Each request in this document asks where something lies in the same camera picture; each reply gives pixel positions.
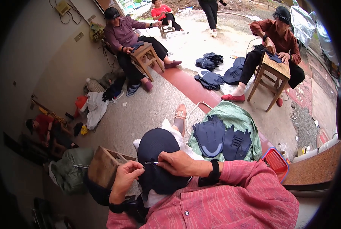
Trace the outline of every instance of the red t-shirt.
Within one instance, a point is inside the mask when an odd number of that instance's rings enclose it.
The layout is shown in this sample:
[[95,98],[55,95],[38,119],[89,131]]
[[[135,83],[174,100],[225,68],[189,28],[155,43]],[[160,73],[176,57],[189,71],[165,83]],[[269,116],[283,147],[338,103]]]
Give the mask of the red t-shirt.
[[[159,16],[162,12],[170,12],[170,11],[172,11],[172,9],[169,7],[169,6],[167,6],[167,5],[160,5],[160,8],[159,9],[156,9],[156,8],[153,8],[152,10],[151,10],[151,16],[152,17],[157,17],[157,16]],[[166,15],[163,15],[162,17],[160,17],[159,19],[158,19],[158,21],[160,21],[161,19],[163,19],[163,18],[165,18],[166,17]]]
[[48,124],[54,121],[54,118],[49,117],[48,115],[39,114],[35,118],[35,120],[39,123],[39,127],[36,129],[39,140],[45,141],[45,135],[47,135]]

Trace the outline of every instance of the wooden chair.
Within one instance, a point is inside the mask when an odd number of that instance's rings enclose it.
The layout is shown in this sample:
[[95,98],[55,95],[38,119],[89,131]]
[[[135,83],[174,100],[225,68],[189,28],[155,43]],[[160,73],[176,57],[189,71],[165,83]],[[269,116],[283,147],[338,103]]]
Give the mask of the wooden chair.
[[[267,76],[264,71],[268,71],[269,73],[273,74],[277,77],[276,80],[273,80],[271,77]],[[270,84],[265,83],[262,80],[262,76],[267,77],[270,81],[274,82],[275,84],[272,86]],[[285,85],[290,80],[290,67],[289,64],[284,63],[277,63],[274,60],[271,60],[268,55],[264,52],[262,54],[261,62],[257,70],[256,77],[254,79],[254,85],[252,88],[251,93],[248,96],[247,101],[249,101],[252,98],[252,95],[257,89],[257,86],[259,84],[262,84],[263,86],[267,87],[270,91],[272,91],[275,96],[272,99],[272,102],[270,103],[269,107],[267,108],[266,112],[269,112],[272,106],[276,103],[278,97],[283,92],[283,89],[285,88]]]
[[161,25],[159,27],[159,30],[160,30],[160,35],[162,35],[163,38],[166,37],[167,33],[172,33],[175,31],[174,27],[172,28],[172,30],[168,30],[168,25]]
[[[144,55],[149,59],[148,62],[145,62]],[[148,66],[150,64],[155,64],[155,62],[159,65],[160,69],[165,72],[164,66],[160,61],[158,55],[156,54],[154,48],[151,43],[144,42],[144,45],[140,46],[140,48],[136,49],[134,53],[130,53],[130,57],[132,61],[139,67],[139,69],[145,73],[151,81],[154,81],[152,78]]]
[[117,168],[122,165],[117,159],[123,163],[128,160],[136,161],[134,157],[98,146],[88,169],[89,179],[104,188],[111,189]]

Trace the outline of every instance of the red plastic basket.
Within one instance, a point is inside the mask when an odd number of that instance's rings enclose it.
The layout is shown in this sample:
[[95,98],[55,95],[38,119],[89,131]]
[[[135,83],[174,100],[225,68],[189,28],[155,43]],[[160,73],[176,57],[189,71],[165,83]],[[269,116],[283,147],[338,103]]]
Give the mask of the red plastic basket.
[[289,172],[289,164],[275,147],[269,148],[260,160],[266,160],[269,163],[280,183],[285,179]]

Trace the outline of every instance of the purple shirt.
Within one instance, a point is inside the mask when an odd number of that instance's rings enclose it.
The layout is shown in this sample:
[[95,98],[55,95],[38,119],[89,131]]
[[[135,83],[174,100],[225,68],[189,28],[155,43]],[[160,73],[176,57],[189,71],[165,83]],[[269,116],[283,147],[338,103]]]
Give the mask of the purple shirt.
[[118,51],[121,46],[131,47],[137,43],[137,35],[132,28],[145,29],[145,22],[139,22],[130,16],[120,17],[119,26],[107,24],[104,28],[105,40],[112,49]]

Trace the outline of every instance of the gray sock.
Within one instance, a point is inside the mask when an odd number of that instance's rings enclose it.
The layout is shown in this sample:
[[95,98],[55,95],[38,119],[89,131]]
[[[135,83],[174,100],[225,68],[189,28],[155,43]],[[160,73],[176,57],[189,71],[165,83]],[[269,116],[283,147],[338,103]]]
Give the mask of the gray sock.
[[175,118],[173,126],[177,126],[180,133],[183,132],[184,120],[181,118]]

